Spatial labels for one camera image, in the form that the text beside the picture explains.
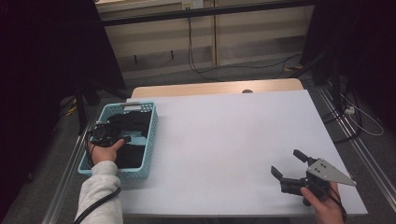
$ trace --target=white tabletop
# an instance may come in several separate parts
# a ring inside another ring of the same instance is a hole
[[[147,180],[123,182],[124,214],[312,214],[301,196],[282,193],[270,173],[274,165],[285,177],[304,177],[307,165],[292,155],[296,148],[347,174],[307,91],[141,99],[147,100],[159,116],[150,173]],[[354,187],[339,189],[350,215],[367,214]]]

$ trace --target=teal plastic basket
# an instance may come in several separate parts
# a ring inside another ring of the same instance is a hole
[[[151,113],[151,120],[148,128],[148,137],[141,136],[138,132],[123,133],[123,135],[132,136],[132,144],[134,145],[145,145],[145,151],[143,154],[142,164],[139,168],[124,168],[119,169],[117,177],[121,180],[124,178],[134,179],[147,179],[149,176],[149,167],[151,163],[152,149],[154,146],[154,136],[157,129],[158,115],[154,102],[131,102],[124,104],[110,104],[106,105],[102,110],[102,114],[99,117],[98,122],[106,122],[108,118],[116,114],[126,114],[130,111],[141,111]],[[84,152],[84,156],[78,167],[78,172],[83,175],[91,176],[92,170],[88,164],[87,154]]]

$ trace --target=white sleeve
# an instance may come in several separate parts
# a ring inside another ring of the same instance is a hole
[[[117,165],[113,161],[101,161],[92,167],[92,176],[81,187],[76,218],[89,206],[116,191],[120,180],[115,176]],[[81,223],[122,223],[120,197],[105,202],[93,210]]]

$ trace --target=hand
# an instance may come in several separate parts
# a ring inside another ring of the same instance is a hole
[[[124,145],[125,141],[120,139],[111,147],[99,147],[92,142],[88,143],[88,149],[91,152],[93,165],[100,161],[115,161],[117,158],[117,151]]]
[[[331,182],[330,187],[335,192],[330,189],[329,193],[337,200],[338,196],[336,194],[339,195],[337,184]],[[308,188],[301,188],[301,193],[315,208],[315,217],[318,224],[344,224],[340,207],[329,197],[324,195],[318,199]]]

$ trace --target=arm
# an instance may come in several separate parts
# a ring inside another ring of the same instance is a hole
[[[76,218],[93,203],[116,191],[120,186],[120,180],[115,177],[118,168],[114,160],[117,157],[117,150],[123,144],[123,140],[120,140],[112,147],[94,148],[92,160],[95,165],[92,167],[92,177],[82,184]],[[119,196],[93,210],[81,223],[122,223]]]
[[[329,193],[337,199],[339,196],[338,186],[333,182],[330,185],[333,191],[330,190]],[[315,218],[318,224],[344,224],[340,207],[329,197],[323,196],[318,199],[307,188],[301,188],[301,193],[315,208]]]

